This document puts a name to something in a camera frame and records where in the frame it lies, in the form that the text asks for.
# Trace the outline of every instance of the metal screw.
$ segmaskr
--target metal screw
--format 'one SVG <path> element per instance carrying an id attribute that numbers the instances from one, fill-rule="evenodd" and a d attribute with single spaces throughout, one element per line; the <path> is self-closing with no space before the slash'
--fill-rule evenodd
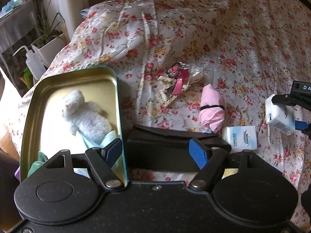
<path id="1" fill-rule="evenodd" d="M 159 191 L 162 187 L 160 185 L 155 185 L 152 187 L 153 191 Z"/>
<path id="2" fill-rule="evenodd" d="M 291 229 L 290 228 L 282 229 L 281 233 L 291 233 Z"/>
<path id="3" fill-rule="evenodd" d="M 194 188 L 203 188 L 206 186 L 205 180 L 194 180 L 191 182 L 192 187 Z"/>
<path id="4" fill-rule="evenodd" d="M 22 233 L 32 233 L 32 230 L 25 228 L 25 229 L 23 229 Z"/>
<path id="5" fill-rule="evenodd" d="M 109 188 L 117 188 L 119 186 L 121 186 L 122 183 L 120 180 L 108 180 L 106 182 L 106 186 L 109 187 Z"/>

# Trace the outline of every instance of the rolled pink fabric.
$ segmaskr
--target rolled pink fabric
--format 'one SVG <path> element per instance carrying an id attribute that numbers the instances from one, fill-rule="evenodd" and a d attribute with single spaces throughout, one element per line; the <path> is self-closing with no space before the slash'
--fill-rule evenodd
<path id="1" fill-rule="evenodd" d="M 225 111 L 223 109 L 225 108 L 225 104 L 226 101 L 224 98 L 217 90 L 213 89 L 211 84 L 208 84 L 203 88 L 201 96 L 201 111 L 199 114 L 200 122 L 203 127 L 209 127 L 215 133 L 220 131 L 222 122 L 225 119 Z"/>

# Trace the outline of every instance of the light blue cloth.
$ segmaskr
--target light blue cloth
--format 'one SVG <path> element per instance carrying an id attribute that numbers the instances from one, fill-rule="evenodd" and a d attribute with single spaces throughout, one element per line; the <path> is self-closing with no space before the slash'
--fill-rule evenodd
<path id="1" fill-rule="evenodd" d="M 4 13 L 10 12 L 15 7 L 22 5 L 23 2 L 24 2 L 23 0 L 10 0 L 6 5 L 2 7 L 2 12 Z"/>
<path id="2" fill-rule="evenodd" d="M 80 139 L 81 141 L 83 141 L 84 145 L 85 145 L 85 151 L 87 149 L 93 148 L 93 147 L 100 147 L 100 148 L 105 148 L 108 144 L 110 144 L 115 138 L 117 138 L 117 134 L 116 131 L 110 131 L 105 138 L 103 139 L 103 141 L 100 144 L 95 143 L 94 141 L 88 140 L 82 133 L 80 133 L 79 131 L 77 131 L 76 133 L 76 137 L 78 139 Z M 115 165 L 112 167 L 112 169 L 115 169 L 118 167 L 118 162 L 115 163 Z M 83 175 L 85 177 L 89 177 L 87 169 L 86 168 L 74 168 L 73 169 L 75 173 Z"/>
<path id="3" fill-rule="evenodd" d="M 76 137 L 79 137 L 80 139 L 83 140 L 86 150 L 93 148 L 93 147 L 100 147 L 100 148 L 105 148 L 108 144 L 110 144 L 112 141 L 114 141 L 115 138 L 117 138 L 116 131 L 110 131 L 103 141 L 100 144 L 95 143 L 94 141 L 88 140 L 82 133 L 77 131 Z"/>

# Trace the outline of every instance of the white plush toy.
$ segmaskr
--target white plush toy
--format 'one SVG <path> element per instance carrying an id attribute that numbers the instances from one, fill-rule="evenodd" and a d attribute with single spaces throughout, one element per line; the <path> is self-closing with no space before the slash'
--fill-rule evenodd
<path id="1" fill-rule="evenodd" d="M 100 115 L 101 108 L 94 102 L 85 102 L 82 92 L 71 91 L 64 98 L 63 118 L 69 123 L 70 132 L 79 130 L 87 139 L 100 144 L 111 131 L 109 121 Z"/>

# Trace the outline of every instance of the purple object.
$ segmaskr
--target purple object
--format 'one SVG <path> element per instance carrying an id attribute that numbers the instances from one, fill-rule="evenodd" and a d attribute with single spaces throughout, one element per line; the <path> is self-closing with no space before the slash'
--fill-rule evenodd
<path id="1" fill-rule="evenodd" d="M 16 170 L 16 172 L 14 173 L 15 178 L 17 178 L 18 180 L 20 180 L 19 179 L 19 176 L 20 176 L 19 172 L 20 172 L 20 170 L 21 170 L 21 167 L 19 166 L 18 169 Z"/>

